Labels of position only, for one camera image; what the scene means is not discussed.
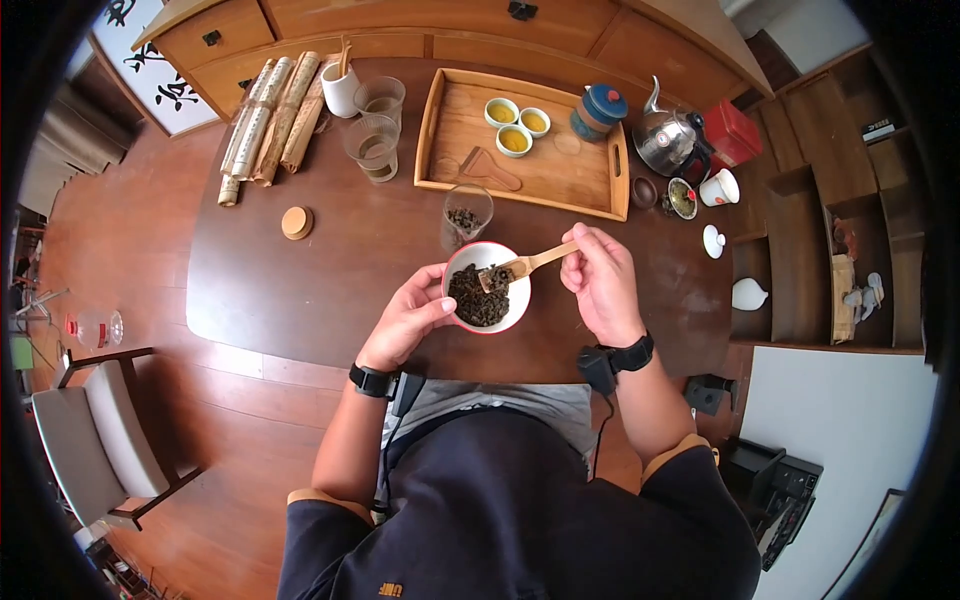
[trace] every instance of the glass cup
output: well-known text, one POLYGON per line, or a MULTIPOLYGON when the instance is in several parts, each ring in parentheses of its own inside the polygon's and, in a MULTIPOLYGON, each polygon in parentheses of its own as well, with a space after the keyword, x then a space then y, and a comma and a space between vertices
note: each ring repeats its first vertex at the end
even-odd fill
POLYGON ((389 181, 396 175, 396 143, 400 128, 382 114, 360 117, 344 132, 344 150, 357 161, 364 175, 374 183, 389 181))
POLYGON ((487 190, 473 183, 454 187, 444 197, 440 245, 453 254, 466 244, 477 241, 492 218, 493 198, 487 190))
POLYGON ((403 129, 403 99, 407 88, 393 77, 374 77, 353 93, 353 103, 363 113, 383 114, 394 120, 396 127, 403 129))

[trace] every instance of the person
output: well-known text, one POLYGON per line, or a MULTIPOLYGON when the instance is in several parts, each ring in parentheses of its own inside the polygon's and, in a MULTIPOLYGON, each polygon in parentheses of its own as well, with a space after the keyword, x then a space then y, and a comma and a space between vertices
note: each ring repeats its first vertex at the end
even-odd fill
MULTIPOLYGON (((632 346, 647 330, 629 251, 580 223, 570 240, 579 250, 560 277, 584 324, 604 346, 632 346)), ((451 323, 455 300, 431 285, 444 269, 423 267, 396 291, 357 366, 394 371, 451 323)), ((311 487, 288 498, 277 598, 752 597, 756 542, 656 351, 616 386, 639 494, 589 477, 585 386, 428 380, 389 448, 391 515, 374 527, 396 420, 348 382, 311 487)))

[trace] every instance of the gray chair cushion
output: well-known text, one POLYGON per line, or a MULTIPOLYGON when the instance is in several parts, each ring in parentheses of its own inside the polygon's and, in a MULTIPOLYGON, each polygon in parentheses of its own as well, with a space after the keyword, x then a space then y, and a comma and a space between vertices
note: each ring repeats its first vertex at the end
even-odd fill
POLYGON ((34 394, 34 417, 57 483, 84 527, 127 500, 100 444, 84 388, 34 394))
POLYGON ((116 478, 131 497, 150 498, 170 488, 133 410, 120 363, 108 360, 84 383, 86 403, 116 478))

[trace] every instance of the teapot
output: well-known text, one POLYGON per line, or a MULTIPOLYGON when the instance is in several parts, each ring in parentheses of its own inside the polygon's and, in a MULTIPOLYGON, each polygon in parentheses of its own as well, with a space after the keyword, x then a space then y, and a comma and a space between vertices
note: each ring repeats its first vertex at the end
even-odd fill
POLYGON ((696 111, 663 110, 657 106, 660 81, 654 76, 654 91, 643 107, 640 125, 634 127, 636 151, 648 167, 664 177, 678 177, 694 187, 710 176, 713 147, 704 134, 704 117, 696 111), (703 175, 697 182, 688 180, 687 171, 700 161, 703 175))

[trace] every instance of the drawer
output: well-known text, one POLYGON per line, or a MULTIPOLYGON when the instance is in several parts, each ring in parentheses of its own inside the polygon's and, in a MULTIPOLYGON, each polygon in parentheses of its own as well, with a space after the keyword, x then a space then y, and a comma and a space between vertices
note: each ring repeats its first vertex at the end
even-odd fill
POLYGON ((257 46, 273 43, 274 35, 256 0, 227 0, 197 14, 159 36, 156 48, 189 71, 257 46), (204 36, 216 37, 207 45, 204 36))
MULTIPOLYGON (((635 109, 643 106, 653 89, 652 84, 604 70, 593 60, 565 56, 550 48, 503 37, 437 35, 433 38, 433 58, 475 62, 530 73, 562 84, 561 89, 578 95, 584 93, 584 85, 602 82, 618 89, 635 109)), ((662 107, 672 108, 677 104, 669 94, 661 94, 662 107)))
POLYGON ((265 0, 282 37, 376 28, 422 27, 504 36, 585 57, 619 7, 607 0, 539 0, 518 21, 507 0, 265 0))
MULTIPOLYGON (((423 58, 422 34, 363 34, 350 36, 355 59, 373 57, 423 58)), ((240 82, 260 74, 267 59, 290 57, 296 60, 301 52, 317 52, 321 56, 340 52, 340 37, 318 37, 289 44, 277 44, 248 54, 218 60, 190 71, 197 87, 217 105, 223 114, 232 115, 243 99, 240 82)))
POLYGON ((709 54, 635 12, 613 31, 597 61, 650 84, 656 75, 663 91, 698 110, 742 87, 740 78, 709 54))

